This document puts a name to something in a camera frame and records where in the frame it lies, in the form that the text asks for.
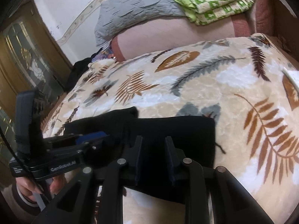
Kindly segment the left hand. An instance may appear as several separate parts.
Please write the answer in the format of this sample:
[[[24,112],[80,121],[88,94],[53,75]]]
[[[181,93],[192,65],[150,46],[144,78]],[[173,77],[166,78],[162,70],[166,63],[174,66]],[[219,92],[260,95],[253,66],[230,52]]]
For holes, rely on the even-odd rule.
[[[66,184],[67,180],[64,175],[53,177],[52,183],[49,187],[50,193],[53,195],[57,195]],[[41,193],[37,186],[29,178],[26,177],[16,178],[16,186],[18,187],[22,196],[31,202],[36,202],[36,199],[33,195],[34,193]]]

